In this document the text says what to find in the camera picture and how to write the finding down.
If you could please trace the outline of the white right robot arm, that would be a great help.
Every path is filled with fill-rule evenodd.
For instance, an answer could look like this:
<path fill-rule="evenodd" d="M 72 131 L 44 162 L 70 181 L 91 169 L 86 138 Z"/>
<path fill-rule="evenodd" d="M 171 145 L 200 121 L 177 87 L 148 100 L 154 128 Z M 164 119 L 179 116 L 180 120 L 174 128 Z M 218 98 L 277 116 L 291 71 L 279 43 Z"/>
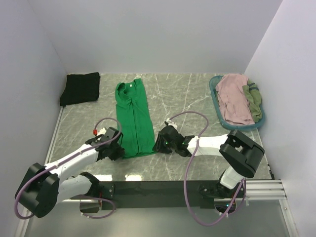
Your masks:
<path fill-rule="evenodd" d="M 182 136 L 172 125 L 158 133 L 153 151 L 182 157 L 222 156 L 229 164 L 217 184 L 222 197 L 228 197 L 243 178 L 253 178 L 265 154 L 263 147 L 239 130 L 221 136 Z"/>

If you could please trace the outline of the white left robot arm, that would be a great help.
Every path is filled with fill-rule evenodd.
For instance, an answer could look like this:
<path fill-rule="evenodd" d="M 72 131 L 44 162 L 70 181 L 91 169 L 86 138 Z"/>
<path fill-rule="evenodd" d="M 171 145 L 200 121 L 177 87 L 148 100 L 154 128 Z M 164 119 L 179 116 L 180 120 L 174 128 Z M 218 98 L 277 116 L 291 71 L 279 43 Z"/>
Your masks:
<path fill-rule="evenodd" d="M 100 186 L 100 181 L 94 175 L 88 172 L 78 176 L 73 174 L 104 158 L 116 160 L 122 157 L 124 149 L 119 143 L 122 137 L 121 131 L 109 127 L 96 131 L 93 138 L 57 161 L 31 165 L 15 194 L 15 215 L 24 219 L 18 211 L 19 204 L 31 212 L 31 217 L 41 218 L 56 204 L 77 196 L 102 202 L 110 193 Z"/>

